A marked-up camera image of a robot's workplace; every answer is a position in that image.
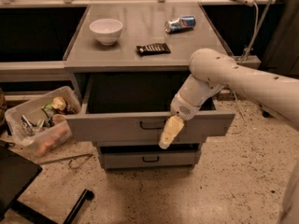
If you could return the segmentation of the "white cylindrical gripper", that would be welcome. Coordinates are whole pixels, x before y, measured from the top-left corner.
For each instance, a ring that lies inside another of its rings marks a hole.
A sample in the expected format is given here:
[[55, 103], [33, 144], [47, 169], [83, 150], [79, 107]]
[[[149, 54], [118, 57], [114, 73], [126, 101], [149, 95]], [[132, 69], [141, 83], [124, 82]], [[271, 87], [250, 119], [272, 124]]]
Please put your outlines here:
[[189, 75], [170, 104], [170, 111], [175, 116], [170, 117], [164, 125], [159, 147], [168, 149], [184, 127], [184, 120], [192, 119], [204, 102], [222, 88], [221, 84], [208, 83]]

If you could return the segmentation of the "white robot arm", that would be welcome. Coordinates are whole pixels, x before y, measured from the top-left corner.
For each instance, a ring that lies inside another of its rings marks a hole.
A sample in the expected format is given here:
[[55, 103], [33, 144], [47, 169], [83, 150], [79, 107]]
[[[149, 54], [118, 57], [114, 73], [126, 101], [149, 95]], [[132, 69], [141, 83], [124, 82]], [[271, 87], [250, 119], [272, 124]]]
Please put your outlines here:
[[159, 146], [167, 149], [204, 102], [223, 89], [251, 101], [294, 130], [299, 129], [299, 80], [246, 67], [214, 49], [198, 49], [188, 61], [190, 74], [171, 101], [171, 116]]

